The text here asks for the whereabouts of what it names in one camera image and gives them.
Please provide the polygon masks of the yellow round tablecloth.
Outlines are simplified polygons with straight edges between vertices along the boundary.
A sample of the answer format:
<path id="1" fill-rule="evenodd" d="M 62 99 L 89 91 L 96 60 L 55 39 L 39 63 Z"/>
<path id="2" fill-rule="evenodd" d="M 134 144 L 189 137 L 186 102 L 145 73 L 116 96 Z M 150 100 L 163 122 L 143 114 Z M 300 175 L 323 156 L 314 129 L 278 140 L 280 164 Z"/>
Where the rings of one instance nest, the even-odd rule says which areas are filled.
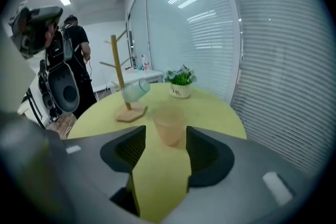
<path id="1" fill-rule="evenodd" d="M 91 106 L 74 124 L 69 139 L 99 135 L 132 126 L 146 127 L 145 150 L 132 171 L 140 218 L 150 222 L 162 221 L 185 198 L 187 180 L 191 175 L 186 141 L 175 147 L 165 145 L 159 137 L 153 110 L 175 106 L 183 112 L 186 125 L 213 130 L 238 138 L 246 138 L 244 126 L 235 111 L 216 95 L 191 87 L 188 99 L 169 94 L 170 84 L 153 83 L 140 101 L 148 106 L 144 117 L 132 123 L 115 120 L 116 110 L 123 105 L 120 92 L 113 93 Z"/>

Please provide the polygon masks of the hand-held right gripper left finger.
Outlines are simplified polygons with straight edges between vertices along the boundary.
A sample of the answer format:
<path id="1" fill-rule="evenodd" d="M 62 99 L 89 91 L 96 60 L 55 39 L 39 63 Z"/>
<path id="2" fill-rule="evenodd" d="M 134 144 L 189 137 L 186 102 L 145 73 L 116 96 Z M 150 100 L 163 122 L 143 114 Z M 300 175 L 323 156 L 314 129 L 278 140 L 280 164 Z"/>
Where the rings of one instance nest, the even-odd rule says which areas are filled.
<path id="1" fill-rule="evenodd" d="M 133 169 L 145 150 L 146 126 L 64 140 L 67 153 L 109 201 L 140 215 Z"/>

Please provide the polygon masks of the person's white printed T-shirt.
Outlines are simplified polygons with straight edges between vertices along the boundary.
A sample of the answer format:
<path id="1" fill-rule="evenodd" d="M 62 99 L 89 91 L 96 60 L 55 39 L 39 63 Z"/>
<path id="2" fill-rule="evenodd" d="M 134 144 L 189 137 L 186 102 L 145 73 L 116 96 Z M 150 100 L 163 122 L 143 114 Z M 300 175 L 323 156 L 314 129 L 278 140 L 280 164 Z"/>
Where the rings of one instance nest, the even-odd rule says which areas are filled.
<path id="1" fill-rule="evenodd" d="M 18 111 L 35 76 L 0 20 L 0 112 Z"/>

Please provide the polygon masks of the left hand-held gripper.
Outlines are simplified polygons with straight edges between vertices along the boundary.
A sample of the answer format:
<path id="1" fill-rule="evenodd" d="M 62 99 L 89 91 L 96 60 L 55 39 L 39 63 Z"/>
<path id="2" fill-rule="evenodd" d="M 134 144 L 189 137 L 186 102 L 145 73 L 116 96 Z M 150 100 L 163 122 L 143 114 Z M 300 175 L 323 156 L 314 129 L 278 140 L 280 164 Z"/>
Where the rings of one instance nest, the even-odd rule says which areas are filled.
<path id="1" fill-rule="evenodd" d="M 9 19 L 12 29 L 11 39 L 20 54 L 29 59 L 45 50 L 45 33 L 52 23 L 58 25 L 63 9 L 59 6 L 45 6 L 29 9 L 27 5 L 19 5 Z"/>

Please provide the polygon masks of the person's left hand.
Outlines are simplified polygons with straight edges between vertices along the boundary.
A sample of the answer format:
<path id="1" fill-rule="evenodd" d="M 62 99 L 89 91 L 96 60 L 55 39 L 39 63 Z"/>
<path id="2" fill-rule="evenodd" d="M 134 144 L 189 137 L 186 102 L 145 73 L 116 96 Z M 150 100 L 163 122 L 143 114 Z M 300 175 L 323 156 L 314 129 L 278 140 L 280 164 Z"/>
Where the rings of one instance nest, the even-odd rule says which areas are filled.
<path id="1" fill-rule="evenodd" d="M 58 25 L 56 23 L 52 23 L 48 26 L 48 30 L 45 33 L 45 45 L 44 48 L 48 48 L 53 41 L 54 34 L 58 29 Z"/>

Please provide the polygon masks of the white rectangular table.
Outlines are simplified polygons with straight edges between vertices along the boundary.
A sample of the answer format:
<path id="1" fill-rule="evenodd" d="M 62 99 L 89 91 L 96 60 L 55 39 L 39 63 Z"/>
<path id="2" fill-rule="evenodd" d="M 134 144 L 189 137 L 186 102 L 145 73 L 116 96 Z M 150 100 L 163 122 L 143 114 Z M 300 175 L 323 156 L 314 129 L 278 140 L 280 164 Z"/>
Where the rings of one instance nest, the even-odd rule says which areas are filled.
<path id="1" fill-rule="evenodd" d="M 153 82 L 162 82 L 164 77 L 164 73 L 155 70 L 135 70 L 135 69 L 128 69 L 122 72 L 123 81 L 125 85 L 131 84 L 135 81 L 140 79 L 145 79 L 149 83 Z M 100 84 L 97 86 L 93 86 L 94 92 L 101 92 L 110 90 L 112 93 L 116 91 L 120 91 L 119 80 L 115 71 L 112 71 L 109 75 L 102 75 L 103 79 Z"/>

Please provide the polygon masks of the green translucent cup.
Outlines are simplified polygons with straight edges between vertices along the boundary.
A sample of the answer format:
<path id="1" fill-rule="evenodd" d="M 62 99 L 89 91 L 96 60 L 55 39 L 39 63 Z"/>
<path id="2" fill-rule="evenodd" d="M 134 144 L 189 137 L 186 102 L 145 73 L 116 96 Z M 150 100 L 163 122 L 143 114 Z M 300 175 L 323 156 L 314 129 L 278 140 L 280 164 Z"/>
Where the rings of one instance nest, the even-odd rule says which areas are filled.
<path id="1" fill-rule="evenodd" d="M 137 102 L 150 91 L 150 84 L 145 79 L 140 79 L 125 86 L 122 91 L 122 97 L 126 103 Z"/>

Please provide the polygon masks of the wooden cup tree stand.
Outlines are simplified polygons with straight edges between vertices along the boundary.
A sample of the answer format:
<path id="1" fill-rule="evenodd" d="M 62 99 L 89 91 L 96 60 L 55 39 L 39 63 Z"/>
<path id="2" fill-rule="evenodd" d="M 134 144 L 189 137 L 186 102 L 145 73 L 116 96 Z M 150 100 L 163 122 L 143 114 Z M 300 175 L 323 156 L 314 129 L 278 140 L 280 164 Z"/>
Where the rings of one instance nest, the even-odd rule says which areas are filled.
<path id="1" fill-rule="evenodd" d="M 118 41 L 127 33 L 127 30 L 124 30 L 119 37 L 116 37 L 116 35 L 112 35 L 111 36 L 111 47 L 112 47 L 112 54 L 113 54 L 113 59 L 114 59 L 114 64 L 108 64 L 105 62 L 100 62 L 100 64 L 108 66 L 108 67 L 112 67 L 115 69 L 118 80 L 119 80 L 119 85 L 120 85 L 120 89 L 122 91 L 122 89 L 127 86 L 124 84 L 123 81 L 123 75 L 122 75 L 122 70 L 121 70 L 121 66 L 122 63 L 120 62 L 119 59 L 119 52 L 118 52 Z M 147 105 L 144 105 L 142 103 L 139 102 L 139 100 L 137 102 L 133 102 L 133 103 L 126 103 L 124 101 L 124 104 L 117 109 L 116 115 L 115 115 L 115 119 L 118 122 L 124 122 L 124 123 L 131 123 L 134 122 L 135 120 L 143 117 L 146 113 L 148 109 Z"/>

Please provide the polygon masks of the orange translucent cup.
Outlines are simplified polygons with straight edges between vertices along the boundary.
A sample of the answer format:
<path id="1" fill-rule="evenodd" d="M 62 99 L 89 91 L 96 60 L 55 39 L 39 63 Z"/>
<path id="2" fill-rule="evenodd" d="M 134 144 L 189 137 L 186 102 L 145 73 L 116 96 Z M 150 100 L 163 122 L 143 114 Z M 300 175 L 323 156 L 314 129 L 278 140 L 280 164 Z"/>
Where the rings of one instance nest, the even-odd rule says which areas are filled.
<path id="1" fill-rule="evenodd" d="M 167 146 L 175 146 L 185 136 L 185 116 L 176 106 L 166 105 L 155 109 L 153 121 L 159 137 Z"/>

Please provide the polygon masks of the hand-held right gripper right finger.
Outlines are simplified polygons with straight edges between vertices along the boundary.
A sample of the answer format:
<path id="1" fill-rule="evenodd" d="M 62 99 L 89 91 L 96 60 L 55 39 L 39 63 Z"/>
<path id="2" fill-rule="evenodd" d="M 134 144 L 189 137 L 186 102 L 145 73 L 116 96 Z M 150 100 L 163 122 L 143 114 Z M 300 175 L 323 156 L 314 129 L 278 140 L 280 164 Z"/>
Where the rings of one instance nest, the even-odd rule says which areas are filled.
<path id="1" fill-rule="evenodd" d="M 250 140 L 189 126 L 186 149 L 187 195 L 164 224 L 285 224 L 312 187 L 299 169 Z"/>

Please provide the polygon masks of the white pot with flowers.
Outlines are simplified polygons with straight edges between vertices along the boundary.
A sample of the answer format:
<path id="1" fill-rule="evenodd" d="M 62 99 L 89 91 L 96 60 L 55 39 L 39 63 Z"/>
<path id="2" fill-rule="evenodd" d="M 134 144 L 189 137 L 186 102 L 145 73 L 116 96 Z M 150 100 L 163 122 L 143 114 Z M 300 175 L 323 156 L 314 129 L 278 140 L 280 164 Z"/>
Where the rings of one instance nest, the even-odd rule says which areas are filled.
<path id="1" fill-rule="evenodd" d="M 191 95 L 190 85 L 197 81 L 193 70 L 182 65 L 179 70 L 166 72 L 166 83 L 170 84 L 170 95 L 180 99 L 187 99 Z"/>

